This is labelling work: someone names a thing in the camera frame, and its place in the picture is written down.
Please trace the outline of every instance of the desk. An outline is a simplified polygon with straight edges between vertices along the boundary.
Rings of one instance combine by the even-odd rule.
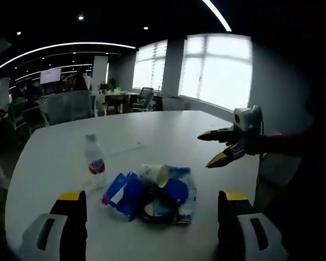
[[[192,224],[157,229],[139,220],[114,219],[99,206],[103,191],[93,191],[87,195],[87,260],[211,260],[218,244],[219,190],[242,191],[251,203],[255,197],[258,157],[245,156],[223,168],[205,167],[225,145],[197,136],[228,126],[229,122],[201,111],[153,111],[36,130],[22,151],[8,190],[5,228],[9,246],[19,247],[22,233],[41,213],[49,213],[62,192],[77,190],[92,178],[84,156],[84,135],[93,132],[105,154],[143,144],[105,156],[109,179],[141,164],[187,166],[195,179],[197,201]]]

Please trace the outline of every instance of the bottle label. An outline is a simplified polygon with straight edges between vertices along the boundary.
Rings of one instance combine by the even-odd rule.
[[[105,171],[105,163],[103,159],[98,159],[89,164],[88,168],[93,174],[102,173]]]

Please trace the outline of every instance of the screen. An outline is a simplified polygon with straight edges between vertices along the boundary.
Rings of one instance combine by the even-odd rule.
[[[61,68],[42,71],[40,74],[40,84],[60,81]]]

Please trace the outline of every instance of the bottle cap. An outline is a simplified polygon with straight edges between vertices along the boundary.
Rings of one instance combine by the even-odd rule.
[[[86,134],[86,140],[87,141],[96,141],[97,135],[96,134]]]

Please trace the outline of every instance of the ceiling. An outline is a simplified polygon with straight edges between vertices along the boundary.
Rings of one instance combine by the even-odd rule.
[[[211,1],[230,25],[232,33],[250,35],[292,60],[302,61],[304,53],[312,50],[316,35],[326,30],[324,17],[317,16],[317,6],[303,0]],[[0,54],[0,65],[27,51],[67,42],[109,42],[138,48],[190,34],[226,33],[202,0],[88,0],[80,4],[60,0],[34,5],[15,1],[9,8],[7,5],[5,1],[0,3],[0,40],[12,46]],[[78,15],[83,15],[84,20],[79,21]],[[3,67],[0,77],[19,78],[27,70],[48,69],[49,64],[68,65],[74,57],[76,63],[92,63],[90,60],[95,53],[106,55],[104,53],[108,52],[111,61],[133,51],[94,45],[46,49]]]

